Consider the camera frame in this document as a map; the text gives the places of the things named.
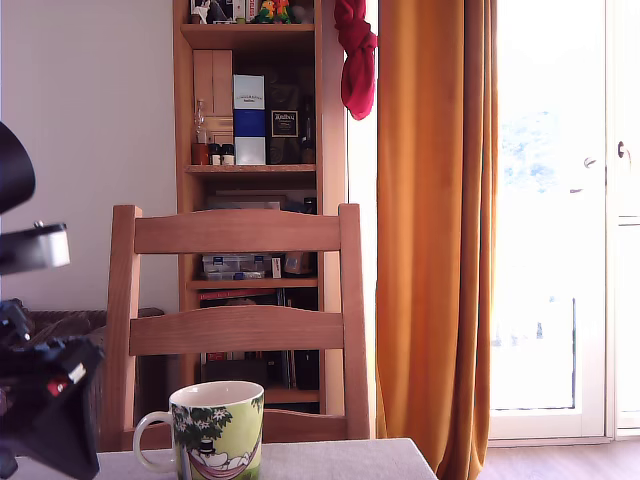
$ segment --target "orange curtain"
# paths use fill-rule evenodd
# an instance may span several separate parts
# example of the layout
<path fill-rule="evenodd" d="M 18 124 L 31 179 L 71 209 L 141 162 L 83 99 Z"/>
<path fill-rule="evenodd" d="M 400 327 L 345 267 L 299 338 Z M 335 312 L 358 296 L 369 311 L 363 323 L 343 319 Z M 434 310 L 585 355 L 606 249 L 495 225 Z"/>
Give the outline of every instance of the orange curtain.
<path fill-rule="evenodd" d="M 380 0 L 379 434 L 447 480 L 476 478 L 489 431 L 495 3 Z"/>

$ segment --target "wooden floor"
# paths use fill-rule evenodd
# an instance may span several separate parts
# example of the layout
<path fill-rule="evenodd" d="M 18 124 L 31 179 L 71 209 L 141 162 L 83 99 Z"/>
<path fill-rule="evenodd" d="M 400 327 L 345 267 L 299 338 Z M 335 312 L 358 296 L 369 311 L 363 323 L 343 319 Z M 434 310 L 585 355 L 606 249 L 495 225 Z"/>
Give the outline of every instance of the wooden floor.
<path fill-rule="evenodd" d="M 640 480 L 640 441 L 490 448 L 478 480 Z"/>

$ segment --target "chair post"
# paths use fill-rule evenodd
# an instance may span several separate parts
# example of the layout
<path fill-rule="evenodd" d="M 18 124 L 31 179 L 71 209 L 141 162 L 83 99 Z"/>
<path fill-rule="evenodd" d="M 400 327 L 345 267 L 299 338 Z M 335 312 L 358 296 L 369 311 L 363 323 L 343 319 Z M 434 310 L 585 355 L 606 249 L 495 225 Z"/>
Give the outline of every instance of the chair post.
<path fill-rule="evenodd" d="M 131 318 L 138 316 L 140 256 L 135 253 L 135 219 L 142 210 L 133 205 L 113 208 L 111 260 L 105 338 L 104 396 L 100 416 L 100 449 L 130 449 L 123 445 L 125 429 L 133 427 L 135 357 L 129 355 Z"/>
<path fill-rule="evenodd" d="M 360 208 L 340 205 L 340 284 L 344 320 L 344 385 L 347 436 L 370 438 L 369 390 L 364 333 Z"/>

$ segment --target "mug handle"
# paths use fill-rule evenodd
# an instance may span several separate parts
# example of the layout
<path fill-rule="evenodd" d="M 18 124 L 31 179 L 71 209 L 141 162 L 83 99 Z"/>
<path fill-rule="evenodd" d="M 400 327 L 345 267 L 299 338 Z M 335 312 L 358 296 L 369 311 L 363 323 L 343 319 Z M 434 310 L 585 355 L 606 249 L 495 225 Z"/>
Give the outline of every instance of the mug handle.
<path fill-rule="evenodd" d="M 169 412 L 153 412 L 146 415 L 133 434 L 133 452 L 136 454 L 138 461 L 146 468 L 154 473 L 170 473 L 176 471 L 176 459 L 172 458 L 168 463 L 153 463 L 150 462 L 147 457 L 144 456 L 140 450 L 140 438 L 142 438 L 142 432 L 153 422 L 164 422 L 171 425 L 172 417 Z"/>

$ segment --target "red cloth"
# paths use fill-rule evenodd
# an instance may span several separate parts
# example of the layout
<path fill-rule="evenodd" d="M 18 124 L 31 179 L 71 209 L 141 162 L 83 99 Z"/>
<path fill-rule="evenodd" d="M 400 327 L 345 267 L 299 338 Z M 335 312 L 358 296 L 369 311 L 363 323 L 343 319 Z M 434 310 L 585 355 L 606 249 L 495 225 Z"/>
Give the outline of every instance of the red cloth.
<path fill-rule="evenodd" d="M 347 52 L 342 69 L 342 103 L 356 120 L 362 120 L 373 107 L 375 60 L 378 37 L 364 20 L 365 0 L 336 0 L 333 12 L 338 41 Z"/>

